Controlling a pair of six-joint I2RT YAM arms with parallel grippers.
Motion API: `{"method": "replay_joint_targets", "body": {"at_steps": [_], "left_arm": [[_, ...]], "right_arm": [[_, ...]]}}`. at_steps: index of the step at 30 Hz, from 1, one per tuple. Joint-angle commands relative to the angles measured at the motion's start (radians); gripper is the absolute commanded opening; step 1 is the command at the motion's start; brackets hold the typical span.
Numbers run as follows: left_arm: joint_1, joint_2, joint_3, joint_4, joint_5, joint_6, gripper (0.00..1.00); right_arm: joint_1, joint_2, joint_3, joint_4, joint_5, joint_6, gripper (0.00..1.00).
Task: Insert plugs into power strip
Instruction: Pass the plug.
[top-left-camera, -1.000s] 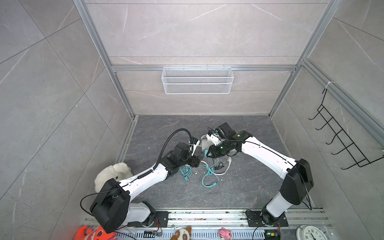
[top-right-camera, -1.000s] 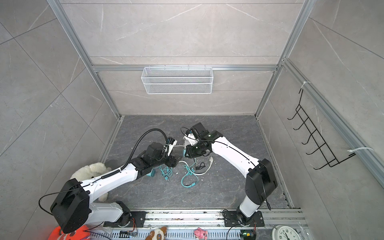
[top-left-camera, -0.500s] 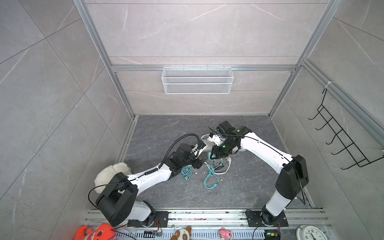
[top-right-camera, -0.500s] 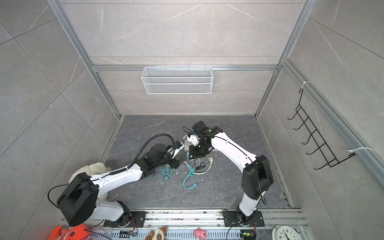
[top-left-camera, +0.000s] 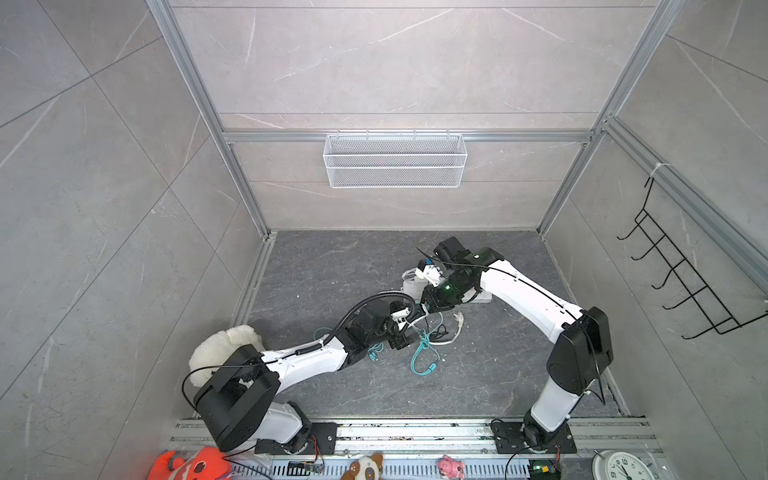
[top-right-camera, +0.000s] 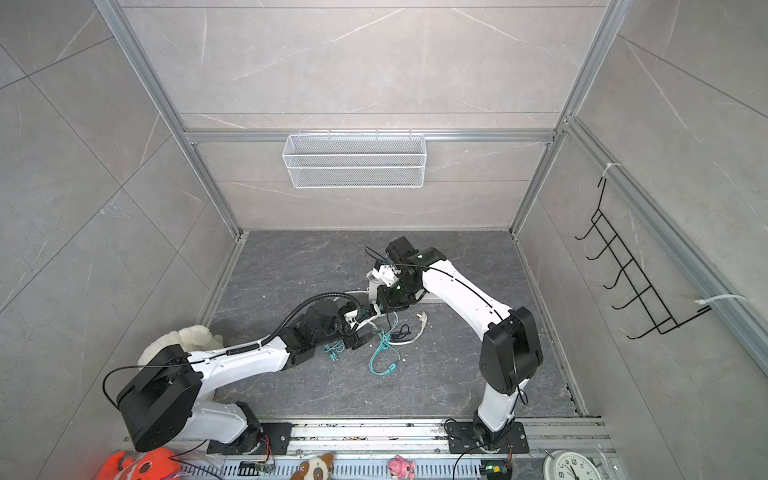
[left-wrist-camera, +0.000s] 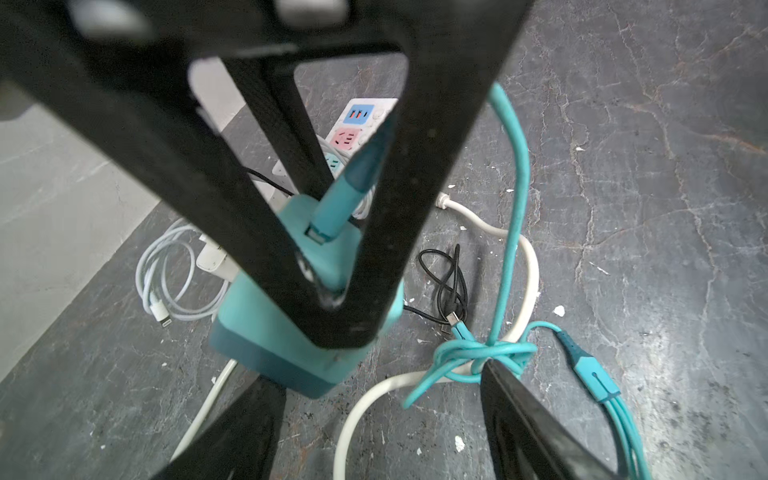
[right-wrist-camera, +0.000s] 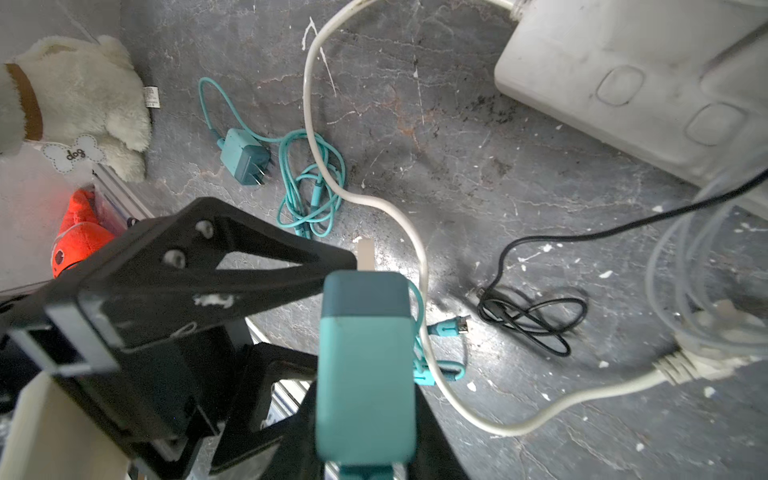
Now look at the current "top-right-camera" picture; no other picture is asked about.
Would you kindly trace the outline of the teal charger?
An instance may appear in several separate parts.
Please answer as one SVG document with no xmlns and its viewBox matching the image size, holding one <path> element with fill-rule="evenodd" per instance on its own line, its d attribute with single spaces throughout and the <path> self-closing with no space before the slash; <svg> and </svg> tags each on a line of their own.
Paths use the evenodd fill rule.
<svg viewBox="0 0 768 480">
<path fill-rule="evenodd" d="M 383 326 L 379 326 L 375 322 L 372 323 L 372 332 L 378 344 L 369 358 L 368 369 L 376 377 L 386 377 L 393 374 L 402 361 L 400 351 L 392 343 L 392 335 L 399 324 L 399 317 L 396 314 L 387 314 L 386 318 L 386 323 Z"/>
</svg>

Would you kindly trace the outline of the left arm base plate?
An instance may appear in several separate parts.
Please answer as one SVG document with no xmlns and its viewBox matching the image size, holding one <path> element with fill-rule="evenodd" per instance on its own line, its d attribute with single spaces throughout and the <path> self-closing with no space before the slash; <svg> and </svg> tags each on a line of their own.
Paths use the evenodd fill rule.
<svg viewBox="0 0 768 480">
<path fill-rule="evenodd" d="M 223 444 L 210 441 L 206 453 L 221 455 L 285 455 L 288 450 L 293 424 L 288 422 L 262 423 L 258 428 L 248 427 L 235 441 Z"/>
</svg>

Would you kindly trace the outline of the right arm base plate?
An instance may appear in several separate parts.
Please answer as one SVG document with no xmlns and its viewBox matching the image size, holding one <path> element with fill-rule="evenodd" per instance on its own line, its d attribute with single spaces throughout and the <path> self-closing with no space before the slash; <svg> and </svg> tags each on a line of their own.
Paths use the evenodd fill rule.
<svg viewBox="0 0 768 480">
<path fill-rule="evenodd" d="M 527 454 L 530 447 L 524 426 L 510 422 L 498 432 L 491 432 L 481 421 L 457 421 L 447 419 L 443 429 L 448 438 L 449 451 L 453 454 Z"/>
</svg>

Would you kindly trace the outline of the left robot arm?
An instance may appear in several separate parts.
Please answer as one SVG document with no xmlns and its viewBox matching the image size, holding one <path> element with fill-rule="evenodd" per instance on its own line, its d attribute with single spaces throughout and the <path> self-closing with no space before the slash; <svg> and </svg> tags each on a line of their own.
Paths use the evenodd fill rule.
<svg viewBox="0 0 768 480">
<path fill-rule="evenodd" d="M 364 341 L 359 330 L 380 312 L 360 293 L 320 293 L 260 340 L 195 352 L 180 344 L 162 348 L 148 363 L 133 366 L 135 376 L 108 400 L 141 453 L 177 439 L 204 440 L 210 453 L 251 453 L 266 444 L 252 409 L 243 401 L 217 403 L 209 395 L 246 378 L 296 367 L 326 344 L 354 348 Z"/>
</svg>

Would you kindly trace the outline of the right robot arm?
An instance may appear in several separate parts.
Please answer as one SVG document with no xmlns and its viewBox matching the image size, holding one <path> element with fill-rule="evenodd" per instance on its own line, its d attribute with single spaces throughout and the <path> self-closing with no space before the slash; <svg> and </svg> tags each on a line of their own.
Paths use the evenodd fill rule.
<svg viewBox="0 0 768 480">
<path fill-rule="evenodd" d="M 405 237 L 389 243 L 368 273 L 372 304 L 394 314 L 431 294 L 459 315 L 481 341 L 479 371 L 485 381 L 473 414 L 472 436 L 478 446 L 496 450 L 512 433 L 515 409 L 527 402 L 524 389 L 543 363 L 533 314 L 514 309 L 482 291 L 439 250 L 416 249 Z"/>
</svg>

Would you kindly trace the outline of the white multicolour power strip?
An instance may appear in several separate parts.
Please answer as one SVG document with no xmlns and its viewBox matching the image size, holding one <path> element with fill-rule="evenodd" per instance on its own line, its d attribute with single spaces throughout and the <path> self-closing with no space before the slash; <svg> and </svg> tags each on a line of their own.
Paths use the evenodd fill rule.
<svg viewBox="0 0 768 480">
<path fill-rule="evenodd" d="M 394 346 L 405 346 L 416 342 L 425 332 L 428 323 L 426 312 L 417 312 L 416 321 L 413 324 L 406 322 L 399 327 L 395 327 L 395 320 L 399 319 L 396 313 L 392 313 L 390 318 L 389 314 L 382 313 L 377 306 L 363 307 L 358 309 L 357 313 L 362 314 L 361 319 L 355 320 L 353 313 L 344 314 L 345 320 L 354 332 L 360 332 L 368 327 L 376 331 L 378 329 L 376 321 L 379 318 L 385 318 L 390 326 L 390 344 Z"/>
</svg>

